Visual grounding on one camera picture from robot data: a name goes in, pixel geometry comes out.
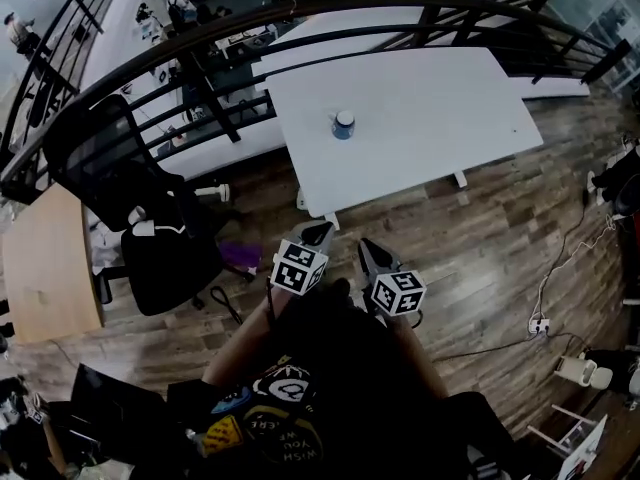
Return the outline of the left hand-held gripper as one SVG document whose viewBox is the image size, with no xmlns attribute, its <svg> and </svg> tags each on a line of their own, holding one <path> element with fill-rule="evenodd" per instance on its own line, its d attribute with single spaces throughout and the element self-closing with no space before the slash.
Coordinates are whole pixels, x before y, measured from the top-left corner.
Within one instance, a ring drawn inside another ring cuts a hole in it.
<svg viewBox="0 0 640 480">
<path fill-rule="evenodd" d="M 274 255 L 271 284 L 298 296 L 312 290 L 328 264 L 334 233 L 335 226 L 330 221 L 296 225 L 281 240 Z"/>
</svg>

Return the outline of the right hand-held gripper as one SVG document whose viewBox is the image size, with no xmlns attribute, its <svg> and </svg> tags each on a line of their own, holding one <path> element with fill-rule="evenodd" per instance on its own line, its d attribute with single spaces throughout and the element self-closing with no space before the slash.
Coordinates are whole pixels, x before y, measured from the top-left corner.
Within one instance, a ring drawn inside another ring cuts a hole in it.
<svg viewBox="0 0 640 480">
<path fill-rule="evenodd" d="M 360 265 L 367 281 L 363 298 L 369 312 L 383 317 L 420 313 L 427 287 L 415 270 L 404 270 L 397 254 L 368 238 L 358 244 Z"/>
</svg>

